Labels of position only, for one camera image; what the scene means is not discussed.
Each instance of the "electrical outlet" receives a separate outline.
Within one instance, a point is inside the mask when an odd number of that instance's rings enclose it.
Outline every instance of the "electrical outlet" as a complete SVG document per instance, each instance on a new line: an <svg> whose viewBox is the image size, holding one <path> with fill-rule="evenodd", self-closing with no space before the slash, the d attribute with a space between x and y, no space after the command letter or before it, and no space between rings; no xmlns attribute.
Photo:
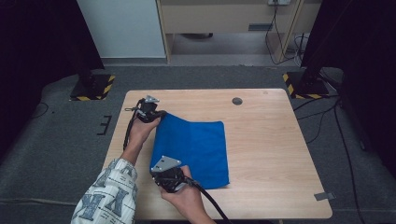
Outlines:
<svg viewBox="0 0 396 224"><path fill-rule="evenodd" d="M290 5L291 0L268 0L268 5L274 6L277 4L278 6L288 6Z"/></svg>

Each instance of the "gray carpet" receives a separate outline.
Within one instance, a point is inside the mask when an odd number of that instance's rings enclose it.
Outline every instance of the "gray carpet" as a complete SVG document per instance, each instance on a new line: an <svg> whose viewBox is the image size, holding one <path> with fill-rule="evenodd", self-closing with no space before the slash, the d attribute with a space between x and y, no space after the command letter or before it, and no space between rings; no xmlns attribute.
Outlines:
<svg viewBox="0 0 396 224"><path fill-rule="evenodd" d="M103 101L71 102L69 94L78 77L48 85L43 104L0 166L0 198L40 198L76 203L102 169L120 107L129 90L282 88L282 74L295 67L108 67L116 79ZM306 100L291 100L296 107ZM297 118L331 107L335 98L323 99L296 111ZM348 145L361 212L366 223L396 220L396 180L374 152L360 148L345 111L338 109ZM106 135L100 124L112 116ZM318 131L320 116L300 120L306 141ZM354 204L346 153L334 114L321 123L318 138L308 144L326 191L332 191L333 216L327 220L284 220L284 223L360 223ZM42 204L0 204L0 223L68 223L74 207Z"/></svg>

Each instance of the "black curtain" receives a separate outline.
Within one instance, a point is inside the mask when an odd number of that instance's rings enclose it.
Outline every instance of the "black curtain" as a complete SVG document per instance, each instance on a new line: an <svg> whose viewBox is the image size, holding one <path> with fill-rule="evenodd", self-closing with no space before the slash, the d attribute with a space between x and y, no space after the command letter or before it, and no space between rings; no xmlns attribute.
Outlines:
<svg viewBox="0 0 396 224"><path fill-rule="evenodd" d="M42 89L78 74L79 66L104 68L76 0L0 1L0 157L31 117Z"/></svg>
<svg viewBox="0 0 396 224"><path fill-rule="evenodd" d="M396 1L323 0L303 59L308 74L337 67L339 93L364 149L396 177Z"/></svg>

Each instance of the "round black object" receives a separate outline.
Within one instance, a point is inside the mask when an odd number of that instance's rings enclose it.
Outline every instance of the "round black object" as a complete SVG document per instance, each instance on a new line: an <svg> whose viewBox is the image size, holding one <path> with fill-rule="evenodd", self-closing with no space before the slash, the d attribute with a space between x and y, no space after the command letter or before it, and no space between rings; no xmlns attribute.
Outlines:
<svg viewBox="0 0 396 224"><path fill-rule="evenodd" d="M233 104L235 105L241 105L243 103L242 99L239 97L233 98Z"/></svg>

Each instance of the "wooden table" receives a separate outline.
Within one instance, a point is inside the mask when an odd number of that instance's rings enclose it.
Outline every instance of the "wooden table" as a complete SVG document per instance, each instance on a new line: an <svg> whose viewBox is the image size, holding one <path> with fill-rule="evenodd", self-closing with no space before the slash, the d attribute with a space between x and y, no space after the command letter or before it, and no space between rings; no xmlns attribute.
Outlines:
<svg viewBox="0 0 396 224"><path fill-rule="evenodd" d="M225 126L230 182L209 190L230 219L328 218L328 200L306 147L288 95L278 89L129 91L104 166L120 156L131 108L146 95L160 99L157 109L190 121L221 120ZM234 105L234 97L242 99ZM136 164L139 188L136 219L184 219L161 198L149 174L155 132ZM212 218L220 215L207 199Z"/></svg>

